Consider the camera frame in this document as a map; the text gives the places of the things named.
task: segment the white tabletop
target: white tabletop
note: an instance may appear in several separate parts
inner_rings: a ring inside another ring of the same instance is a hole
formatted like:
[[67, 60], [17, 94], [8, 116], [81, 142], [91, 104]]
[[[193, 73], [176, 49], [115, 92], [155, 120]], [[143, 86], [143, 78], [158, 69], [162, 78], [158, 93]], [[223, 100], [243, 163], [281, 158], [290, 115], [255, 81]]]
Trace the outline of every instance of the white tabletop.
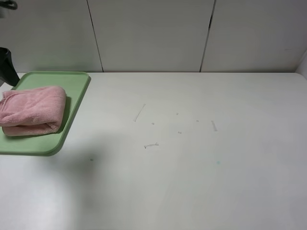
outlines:
[[301, 75], [90, 76], [59, 153], [0, 155], [1, 230], [307, 229]]

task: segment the white wall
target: white wall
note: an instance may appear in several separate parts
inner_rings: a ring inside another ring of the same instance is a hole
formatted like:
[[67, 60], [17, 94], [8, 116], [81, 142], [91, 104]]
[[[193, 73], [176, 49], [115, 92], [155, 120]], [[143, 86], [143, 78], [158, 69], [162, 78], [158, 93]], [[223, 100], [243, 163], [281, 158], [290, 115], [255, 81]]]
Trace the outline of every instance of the white wall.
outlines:
[[306, 12], [307, 0], [217, 0], [202, 71], [295, 71]]
[[102, 71], [86, 0], [19, 0], [0, 19], [16, 71]]
[[303, 55], [301, 63], [295, 72], [303, 75], [307, 79], [307, 50]]

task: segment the green tray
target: green tray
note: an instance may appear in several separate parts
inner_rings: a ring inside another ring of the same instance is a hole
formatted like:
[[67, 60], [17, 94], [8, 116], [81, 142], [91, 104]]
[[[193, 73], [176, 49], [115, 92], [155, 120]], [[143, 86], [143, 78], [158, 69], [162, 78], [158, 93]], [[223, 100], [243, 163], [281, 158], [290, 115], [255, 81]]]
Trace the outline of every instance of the green tray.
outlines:
[[12, 90], [26, 90], [57, 85], [66, 91], [66, 105], [62, 125], [57, 133], [42, 136], [8, 137], [0, 128], [0, 154], [51, 156], [65, 141], [91, 78], [83, 72], [26, 73]]

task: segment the folded towel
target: folded towel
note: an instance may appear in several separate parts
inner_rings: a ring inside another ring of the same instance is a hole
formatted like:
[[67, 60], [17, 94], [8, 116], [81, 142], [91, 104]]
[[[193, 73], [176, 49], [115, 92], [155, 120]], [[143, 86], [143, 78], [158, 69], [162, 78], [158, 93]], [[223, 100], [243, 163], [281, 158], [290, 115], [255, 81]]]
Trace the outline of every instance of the folded towel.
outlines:
[[59, 86], [6, 91], [0, 101], [0, 126], [7, 136], [55, 133], [65, 102], [66, 93]]

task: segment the black handle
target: black handle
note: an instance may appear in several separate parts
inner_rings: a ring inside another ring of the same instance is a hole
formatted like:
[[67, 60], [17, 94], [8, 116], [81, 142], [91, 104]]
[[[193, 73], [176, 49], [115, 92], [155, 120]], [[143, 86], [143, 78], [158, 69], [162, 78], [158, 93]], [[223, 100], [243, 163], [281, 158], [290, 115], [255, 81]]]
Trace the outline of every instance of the black handle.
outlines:
[[11, 86], [16, 86], [19, 82], [12, 63], [12, 54], [7, 48], [2, 47], [0, 47], [0, 79]]
[[9, 9], [9, 10], [16, 10], [18, 8], [17, 3], [12, 0], [0, 0], [0, 7]]

